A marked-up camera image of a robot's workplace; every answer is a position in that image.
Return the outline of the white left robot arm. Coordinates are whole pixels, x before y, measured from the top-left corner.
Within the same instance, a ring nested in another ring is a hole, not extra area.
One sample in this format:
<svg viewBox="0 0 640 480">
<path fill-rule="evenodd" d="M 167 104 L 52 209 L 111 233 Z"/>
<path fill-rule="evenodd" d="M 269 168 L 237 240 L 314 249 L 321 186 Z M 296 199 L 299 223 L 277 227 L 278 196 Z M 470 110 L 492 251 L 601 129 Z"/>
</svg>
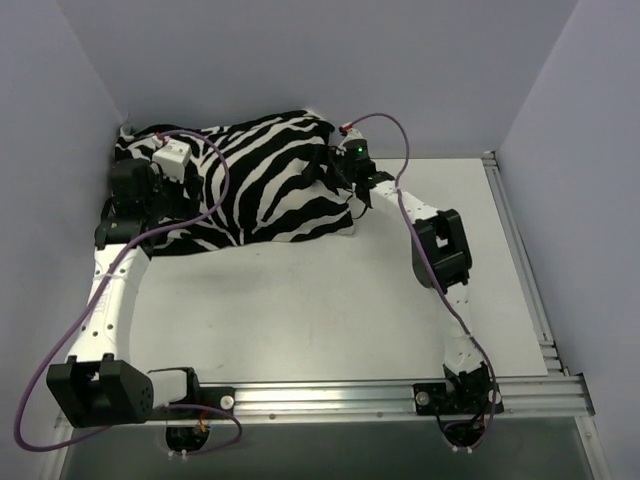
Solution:
<svg viewBox="0 0 640 480">
<path fill-rule="evenodd" d="M 143 372 L 130 360 L 130 330 L 141 280 L 153 257 L 149 231 L 196 217 L 203 180 L 187 161 L 125 159 L 109 171 L 110 195 L 94 233 L 89 312 L 64 362 L 46 384 L 76 428 L 143 423 L 166 408 L 179 419 L 202 405 L 190 367 Z"/>
</svg>

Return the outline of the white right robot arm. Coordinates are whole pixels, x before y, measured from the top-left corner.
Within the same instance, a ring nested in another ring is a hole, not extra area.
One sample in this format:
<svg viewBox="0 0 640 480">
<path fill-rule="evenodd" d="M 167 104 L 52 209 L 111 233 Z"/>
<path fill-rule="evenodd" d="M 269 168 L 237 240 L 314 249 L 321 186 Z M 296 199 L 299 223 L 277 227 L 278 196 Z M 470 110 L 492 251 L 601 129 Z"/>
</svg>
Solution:
<svg viewBox="0 0 640 480">
<path fill-rule="evenodd" d="M 460 214 L 454 209 L 439 210 L 403 192 L 398 178 L 379 170 L 360 140 L 331 147 L 326 173 L 334 187 L 351 190 L 367 208 L 408 227 L 414 276 L 442 302 L 438 323 L 445 380 L 432 392 L 418 390 L 416 395 L 426 400 L 416 406 L 434 416 L 478 419 L 486 414 L 498 395 L 493 392 L 494 376 L 486 356 L 462 318 L 469 312 L 472 257 Z"/>
</svg>

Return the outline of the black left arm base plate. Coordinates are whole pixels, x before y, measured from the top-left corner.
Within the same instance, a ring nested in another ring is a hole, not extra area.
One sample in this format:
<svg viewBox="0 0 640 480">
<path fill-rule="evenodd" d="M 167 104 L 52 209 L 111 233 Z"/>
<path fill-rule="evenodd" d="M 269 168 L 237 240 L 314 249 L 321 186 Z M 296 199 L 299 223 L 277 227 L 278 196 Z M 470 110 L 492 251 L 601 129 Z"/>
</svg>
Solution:
<svg viewBox="0 0 640 480">
<path fill-rule="evenodd" d="M 235 405 L 236 389 L 233 386 L 202 386 L 189 387 L 184 399 L 172 402 L 172 405 L 194 404 L 211 407 L 224 412 L 232 413 Z M 196 408 L 168 408 L 159 407 L 153 411 L 153 420 L 161 419 L 196 419 L 202 413 L 205 416 L 220 418 L 219 414 L 202 412 Z"/>
</svg>

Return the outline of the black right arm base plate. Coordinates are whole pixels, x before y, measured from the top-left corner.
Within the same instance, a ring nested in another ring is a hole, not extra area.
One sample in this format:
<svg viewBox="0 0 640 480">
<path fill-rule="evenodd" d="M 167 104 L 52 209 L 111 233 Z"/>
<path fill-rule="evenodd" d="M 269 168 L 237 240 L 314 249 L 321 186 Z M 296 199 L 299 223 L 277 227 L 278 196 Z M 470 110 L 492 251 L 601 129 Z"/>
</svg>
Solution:
<svg viewBox="0 0 640 480">
<path fill-rule="evenodd" d="M 416 413 L 420 416 L 473 416 L 489 414 L 491 386 L 460 385 L 449 380 L 412 385 Z"/>
</svg>

